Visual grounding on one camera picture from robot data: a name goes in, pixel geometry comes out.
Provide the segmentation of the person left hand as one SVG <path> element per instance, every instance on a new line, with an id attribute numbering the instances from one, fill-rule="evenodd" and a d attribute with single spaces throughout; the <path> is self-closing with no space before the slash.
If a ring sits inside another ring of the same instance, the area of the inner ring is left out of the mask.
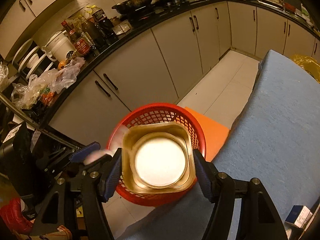
<path id="1" fill-rule="evenodd" d="M 28 235 L 33 229 L 33 223 L 27 220 L 21 210 L 21 198 L 12 198 L 1 207 L 1 218 L 11 232 Z"/>

